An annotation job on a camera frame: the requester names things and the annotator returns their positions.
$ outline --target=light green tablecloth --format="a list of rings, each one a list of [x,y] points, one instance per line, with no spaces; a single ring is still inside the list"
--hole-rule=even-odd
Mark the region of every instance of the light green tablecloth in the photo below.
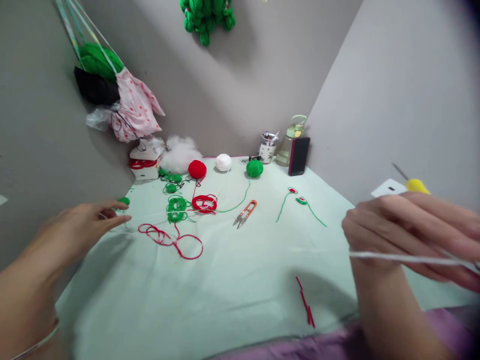
[[[196,194],[216,195],[227,175],[214,169],[214,160],[205,164],[207,176]],[[234,159],[218,209],[237,205],[248,182],[245,165]],[[165,214],[149,216],[165,212],[164,185],[160,180],[133,185],[127,194],[128,229],[121,226],[100,240],[57,302],[60,329],[75,359],[199,360],[270,339],[331,331],[356,314],[341,228],[352,204],[312,171],[290,177],[287,169],[266,165],[237,209],[193,216],[196,223],[180,222],[181,235],[203,241],[203,255],[196,260],[182,259],[173,246],[159,246],[137,232],[140,224],[151,223],[176,235]],[[327,228],[294,195],[275,223],[288,187],[309,201]],[[182,195],[191,200],[193,190],[193,183],[187,183]],[[243,227],[233,227],[250,200],[258,206]],[[200,252],[191,238],[182,239],[179,247],[191,257]],[[298,248],[326,252],[293,251]],[[316,330],[307,324],[295,276]],[[454,285],[410,271],[408,277],[424,309],[472,301],[468,291]]]

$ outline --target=yellow crochet hook handle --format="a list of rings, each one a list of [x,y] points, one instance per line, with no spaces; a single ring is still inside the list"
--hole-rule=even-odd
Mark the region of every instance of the yellow crochet hook handle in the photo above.
[[[425,184],[423,183],[423,181],[419,179],[408,180],[405,184],[405,187],[408,189],[408,191],[411,191],[411,192],[431,194],[430,191],[425,186]]]
[[[427,189],[425,184],[422,180],[419,179],[409,179],[407,175],[400,169],[396,164],[392,163],[393,167],[400,173],[400,175],[406,180],[405,187],[408,191],[414,193],[424,193],[424,194],[431,194],[431,192]]]

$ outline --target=pink bag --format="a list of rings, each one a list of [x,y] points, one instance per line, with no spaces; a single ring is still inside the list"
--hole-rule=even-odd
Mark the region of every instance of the pink bag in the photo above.
[[[161,131],[154,113],[165,116],[154,93],[126,67],[116,75],[120,110],[112,112],[110,126],[121,142],[146,137]]]

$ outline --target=bracelet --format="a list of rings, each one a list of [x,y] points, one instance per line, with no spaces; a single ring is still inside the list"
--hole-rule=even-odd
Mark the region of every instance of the bracelet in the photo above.
[[[33,345],[32,347],[30,347],[29,349],[25,350],[24,352],[22,352],[21,354],[17,355],[17,356],[14,356],[11,358],[11,360],[20,360],[20,359],[24,359],[25,357],[27,357],[28,355],[30,355],[31,353],[33,353],[35,350],[37,350],[38,348],[42,347],[43,345],[45,345],[54,335],[55,333],[57,332],[57,330],[59,329],[59,319],[58,317],[55,319],[55,328],[47,335],[43,338],[43,340],[37,342],[35,345]]]

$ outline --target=pen holder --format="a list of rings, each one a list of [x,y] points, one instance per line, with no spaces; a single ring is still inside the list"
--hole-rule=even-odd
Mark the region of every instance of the pen holder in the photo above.
[[[279,138],[276,137],[275,134],[268,134],[267,136],[265,136],[265,134],[261,135],[260,151],[258,154],[263,164],[270,164],[272,162],[278,140]]]

